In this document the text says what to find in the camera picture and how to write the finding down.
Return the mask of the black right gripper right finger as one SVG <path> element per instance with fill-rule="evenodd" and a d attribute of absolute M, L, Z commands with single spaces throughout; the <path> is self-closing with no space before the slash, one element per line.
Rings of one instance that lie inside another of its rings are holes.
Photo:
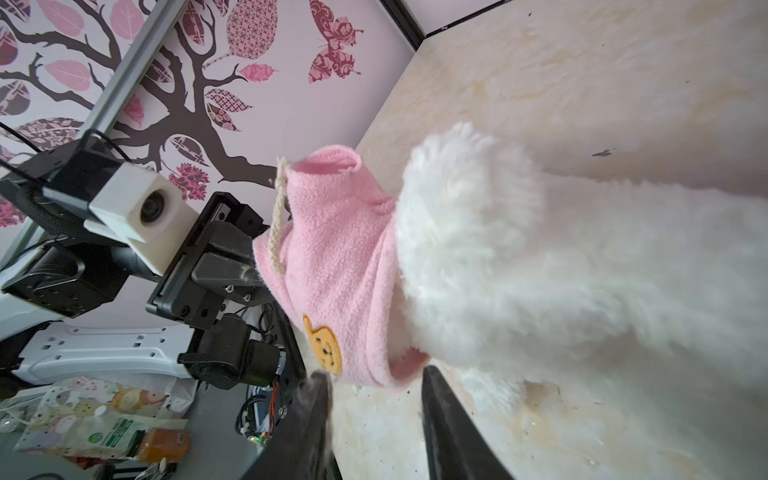
<path fill-rule="evenodd" d="M 421 403 L 431 480 L 513 480 L 434 365 L 423 370 Z"/>

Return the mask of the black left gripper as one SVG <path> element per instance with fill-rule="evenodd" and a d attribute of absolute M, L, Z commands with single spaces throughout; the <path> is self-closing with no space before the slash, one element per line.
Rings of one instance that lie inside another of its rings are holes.
<path fill-rule="evenodd" d="M 267 230 L 250 206 L 227 192 L 214 193 L 158 280 L 146 310 L 208 330 L 227 301 L 247 307 L 271 301 L 253 254 L 254 239 Z"/>

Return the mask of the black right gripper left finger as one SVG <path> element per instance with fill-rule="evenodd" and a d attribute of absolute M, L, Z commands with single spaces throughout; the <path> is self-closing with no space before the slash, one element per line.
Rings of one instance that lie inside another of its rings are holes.
<path fill-rule="evenodd" d="M 287 416 L 242 477 L 246 480 L 340 479 L 332 450 L 332 380 L 315 371 L 295 390 Z"/>

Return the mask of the pink teddy hoodie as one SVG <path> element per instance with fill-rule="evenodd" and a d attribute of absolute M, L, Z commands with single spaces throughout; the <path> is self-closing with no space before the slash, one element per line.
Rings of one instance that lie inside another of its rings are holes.
<path fill-rule="evenodd" d="M 397 339 L 396 200 L 362 158 L 324 147 L 282 167 L 290 220 L 253 243 L 258 273 L 318 365 L 350 384 L 397 388 L 429 358 Z"/>

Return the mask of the white teddy bear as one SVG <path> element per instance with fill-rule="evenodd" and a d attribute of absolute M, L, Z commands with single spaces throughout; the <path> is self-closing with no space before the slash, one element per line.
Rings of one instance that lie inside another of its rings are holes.
<path fill-rule="evenodd" d="M 478 401 L 581 387 L 766 477 L 765 199 L 545 173 L 460 123 L 412 151 L 394 222 L 405 338 Z"/>

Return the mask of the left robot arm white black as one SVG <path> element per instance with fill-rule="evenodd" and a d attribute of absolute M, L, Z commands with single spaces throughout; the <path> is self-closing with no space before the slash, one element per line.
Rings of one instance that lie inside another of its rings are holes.
<path fill-rule="evenodd" d="M 228 390 L 285 369 L 267 328 L 230 305 L 271 302 L 254 264 L 263 219 L 213 194 L 163 275 L 127 247 L 43 241 L 1 273 L 1 394 L 84 374 L 160 374 Z"/>

